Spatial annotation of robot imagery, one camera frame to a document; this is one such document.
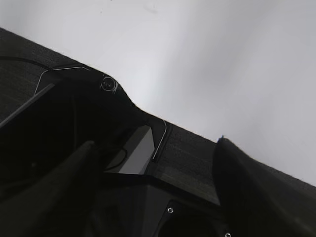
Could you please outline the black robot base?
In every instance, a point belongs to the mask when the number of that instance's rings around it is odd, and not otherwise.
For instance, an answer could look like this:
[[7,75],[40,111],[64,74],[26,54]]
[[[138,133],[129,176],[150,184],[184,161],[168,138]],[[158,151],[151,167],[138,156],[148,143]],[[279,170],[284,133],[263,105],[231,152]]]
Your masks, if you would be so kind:
[[103,89],[95,70],[55,81],[0,125],[0,204],[34,185],[86,141],[99,156],[91,221],[96,237],[233,237],[221,205],[216,207],[155,177],[119,173],[132,152],[125,145],[151,117],[125,94]]

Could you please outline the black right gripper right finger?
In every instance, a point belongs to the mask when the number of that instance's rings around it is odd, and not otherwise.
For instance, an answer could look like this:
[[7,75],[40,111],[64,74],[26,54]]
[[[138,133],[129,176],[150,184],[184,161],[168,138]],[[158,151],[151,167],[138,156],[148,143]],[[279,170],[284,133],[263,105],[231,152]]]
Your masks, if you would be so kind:
[[264,165],[220,138],[212,176],[234,237],[314,237],[316,188]]

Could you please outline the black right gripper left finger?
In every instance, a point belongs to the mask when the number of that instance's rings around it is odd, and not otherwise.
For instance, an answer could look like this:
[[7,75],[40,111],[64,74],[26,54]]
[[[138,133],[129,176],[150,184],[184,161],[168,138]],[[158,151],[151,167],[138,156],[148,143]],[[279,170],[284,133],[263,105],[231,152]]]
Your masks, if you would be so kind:
[[0,205],[2,237],[94,237],[91,221],[99,178],[93,141],[34,185]]

